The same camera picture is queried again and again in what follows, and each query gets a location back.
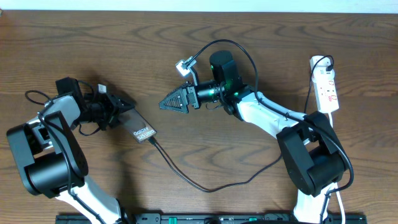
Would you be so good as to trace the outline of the Galaxy S25 Ultra smartphone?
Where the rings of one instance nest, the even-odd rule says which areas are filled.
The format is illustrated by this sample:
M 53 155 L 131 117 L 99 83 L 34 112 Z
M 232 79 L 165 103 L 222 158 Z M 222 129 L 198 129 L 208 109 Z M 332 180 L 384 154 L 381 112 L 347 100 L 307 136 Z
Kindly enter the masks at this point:
M 119 120 L 138 143 L 143 143 L 157 134 L 153 126 L 136 109 L 122 113 Z

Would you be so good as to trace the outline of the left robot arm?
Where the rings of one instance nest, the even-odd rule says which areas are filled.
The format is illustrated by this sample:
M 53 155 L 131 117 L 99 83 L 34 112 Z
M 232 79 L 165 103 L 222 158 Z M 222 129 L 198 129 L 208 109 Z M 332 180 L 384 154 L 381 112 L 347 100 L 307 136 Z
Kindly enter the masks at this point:
M 70 77 L 57 80 L 57 96 L 48 98 L 36 117 L 7 131 L 21 181 L 30 194 L 66 202 L 91 223 L 135 223 L 120 201 L 89 176 L 73 134 L 85 123 L 96 123 L 98 131 L 115 128 L 134 103 L 108 93 L 104 85 L 83 94 L 81 83 Z

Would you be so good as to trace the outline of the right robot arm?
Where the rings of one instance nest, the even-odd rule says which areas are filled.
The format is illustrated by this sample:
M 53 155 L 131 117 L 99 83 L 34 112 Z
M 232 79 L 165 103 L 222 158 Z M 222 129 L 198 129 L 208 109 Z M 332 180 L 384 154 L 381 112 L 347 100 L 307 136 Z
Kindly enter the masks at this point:
M 287 173 L 298 189 L 294 216 L 300 222 L 323 223 L 331 194 L 345 171 L 353 166 L 328 118 L 288 110 L 267 99 L 255 87 L 243 82 L 233 55 L 220 50 L 210 56 L 214 78 L 199 82 L 194 57 L 180 60 L 176 69 L 192 75 L 193 82 L 170 92 L 160 103 L 162 110 L 188 113 L 204 103 L 220 102 L 224 110 L 241 121 L 251 123 L 276 138 Z

